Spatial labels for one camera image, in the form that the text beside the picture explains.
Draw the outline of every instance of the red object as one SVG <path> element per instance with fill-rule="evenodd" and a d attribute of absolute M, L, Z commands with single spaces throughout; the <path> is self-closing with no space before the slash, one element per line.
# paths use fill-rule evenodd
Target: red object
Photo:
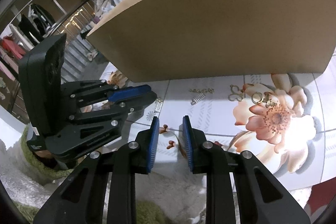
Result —
<path fill-rule="evenodd" d="M 314 185 L 305 211 L 315 221 L 336 195 L 336 178 Z"/>
<path fill-rule="evenodd" d="M 11 52 L 17 59 L 21 59 L 26 52 L 17 45 L 11 37 L 4 37 L 1 41 L 1 46 Z"/>

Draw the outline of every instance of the blue gripper pad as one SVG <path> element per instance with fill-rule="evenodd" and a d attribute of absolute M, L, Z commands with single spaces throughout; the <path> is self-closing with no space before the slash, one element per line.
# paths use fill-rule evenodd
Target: blue gripper pad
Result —
<path fill-rule="evenodd" d="M 110 102 L 118 102 L 120 100 L 139 96 L 151 91 L 152 88 L 149 85 L 130 86 L 128 88 L 116 90 L 108 99 Z"/>
<path fill-rule="evenodd" d="M 154 117 L 152 124 L 151 124 L 151 141 L 149 143 L 148 151 L 147 151 L 147 172 L 150 173 L 155 161 L 155 155 L 156 155 L 156 149 L 158 146 L 158 140 L 159 140 L 159 118 Z"/>
<path fill-rule="evenodd" d="M 194 159 L 193 159 L 193 147 L 190 139 L 191 132 L 189 130 L 189 127 L 191 127 L 191 125 L 188 116 L 183 117 L 182 126 L 183 126 L 182 136 L 185 145 L 185 152 L 187 154 L 188 166 L 190 168 L 190 171 L 192 172 L 194 169 Z"/>

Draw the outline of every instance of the gold ring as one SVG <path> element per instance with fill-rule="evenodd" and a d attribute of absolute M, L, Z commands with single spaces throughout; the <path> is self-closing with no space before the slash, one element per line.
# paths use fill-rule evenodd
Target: gold ring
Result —
<path fill-rule="evenodd" d="M 259 100 L 258 102 L 256 102 L 256 101 L 254 100 L 254 96 L 255 96 L 256 94 L 259 95 L 259 97 L 260 97 L 260 100 Z M 252 100 L 253 104 L 257 105 L 257 104 L 261 103 L 261 102 L 264 100 L 264 96 L 263 96 L 263 94 L 262 94 L 261 92 L 255 92 L 255 93 L 253 93 L 253 95 L 251 96 L 251 100 Z"/>

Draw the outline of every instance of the cardboard box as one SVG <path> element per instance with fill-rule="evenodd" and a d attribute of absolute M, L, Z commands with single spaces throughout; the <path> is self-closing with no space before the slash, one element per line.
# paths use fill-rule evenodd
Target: cardboard box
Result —
<path fill-rule="evenodd" d="M 322 73 L 336 0 L 124 0 L 87 39 L 134 82 Z"/>

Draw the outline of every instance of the flower pattern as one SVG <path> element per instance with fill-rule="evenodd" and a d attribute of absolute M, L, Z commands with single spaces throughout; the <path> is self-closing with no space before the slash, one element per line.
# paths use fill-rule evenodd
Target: flower pattern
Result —
<path fill-rule="evenodd" d="M 247 95 L 233 109 L 235 125 L 245 126 L 231 141 L 236 152 L 250 150 L 275 173 L 287 160 L 290 173 L 297 171 L 308 157 L 307 141 L 316 135 L 314 120 L 303 115 L 307 96 L 302 87 L 292 86 L 288 75 L 271 75 L 275 89 L 263 84 L 244 84 Z M 251 98 L 256 92 L 268 95 L 275 105 L 265 102 L 254 104 Z"/>
<path fill-rule="evenodd" d="M 128 78 L 123 75 L 120 70 L 117 70 L 111 73 L 109 79 L 107 80 L 107 83 L 109 85 L 117 85 L 122 88 L 123 86 L 125 86 L 127 80 Z"/>
<path fill-rule="evenodd" d="M 153 120 L 154 116 L 155 116 L 154 111 L 150 111 L 150 112 L 147 113 L 146 120 L 151 122 Z"/>

